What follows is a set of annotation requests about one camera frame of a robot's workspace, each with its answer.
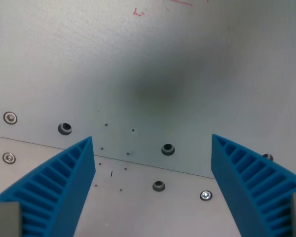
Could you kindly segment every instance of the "screw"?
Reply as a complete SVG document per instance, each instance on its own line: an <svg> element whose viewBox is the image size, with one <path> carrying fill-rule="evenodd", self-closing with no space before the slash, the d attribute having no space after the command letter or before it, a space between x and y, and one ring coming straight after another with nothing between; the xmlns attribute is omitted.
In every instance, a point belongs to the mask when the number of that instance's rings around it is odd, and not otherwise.
<svg viewBox="0 0 296 237"><path fill-rule="evenodd" d="M271 154L264 154L263 157L269 159L270 161L273 161L273 156Z"/></svg>
<svg viewBox="0 0 296 237"><path fill-rule="evenodd" d="M199 196L203 201L208 201L212 199L213 195L210 191L203 191Z"/></svg>
<svg viewBox="0 0 296 237"><path fill-rule="evenodd" d="M3 120L7 124L16 124L16 122L18 121L18 117L13 112L5 112L3 115Z"/></svg>
<svg viewBox="0 0 296 237"><path fill-rule="evenodd" d="M13 163L15 163L15 156L14 156L14 154L9 153L9 152L4 153L3 156L2 156L2 159L7 164L13 164Z"/></svg>

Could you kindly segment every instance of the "metal plate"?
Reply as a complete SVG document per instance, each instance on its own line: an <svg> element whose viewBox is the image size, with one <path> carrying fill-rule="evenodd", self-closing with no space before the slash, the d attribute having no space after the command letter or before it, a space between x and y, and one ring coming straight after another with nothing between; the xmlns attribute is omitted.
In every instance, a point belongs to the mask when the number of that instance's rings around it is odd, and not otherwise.
<svg viewBox="0 0 296 237"><path fill-rule="evenodd" d="M296 173L296 0L190 2L0 0L0 136L213 177L217 133Z"/></svg>
<svg viewBox="0 0 296 237"><path fill-rule="evenodd" d="M0 138L0 193L60 151ZM15 154L14 164L3 162L5 152ZM240 237L214 179L108 158L95 162L75 237ZM164 191L152 189L157 180L166 184ZM203 190L213 193L210 201L200 199Z"/></svg>

